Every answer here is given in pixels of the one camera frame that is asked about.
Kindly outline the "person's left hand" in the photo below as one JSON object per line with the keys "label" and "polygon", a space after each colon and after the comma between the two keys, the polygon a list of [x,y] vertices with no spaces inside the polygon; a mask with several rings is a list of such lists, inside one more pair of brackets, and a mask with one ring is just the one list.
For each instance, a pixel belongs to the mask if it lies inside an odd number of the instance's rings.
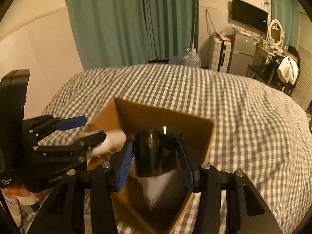
{"label": "person's left hand", "polygon": [[32,196],[36,199],[40,199],[42,197],[42,193],[31,193],[24,186],[12,185],[8,186],[5,189],[1,189],[1,192],[4,195],[6,201],[10,203],[16,203],[17,197],[28,197]]}

